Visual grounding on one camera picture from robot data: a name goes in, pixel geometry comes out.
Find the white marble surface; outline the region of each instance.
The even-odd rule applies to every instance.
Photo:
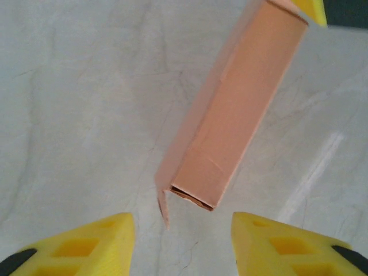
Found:
[[[368,33],[314,24],[221,205],[171,195],[164,230],[153,175],[244,5],[2,1],[1,259],[117,212],[131,275],[236,275],[234,211],[368,255]]]

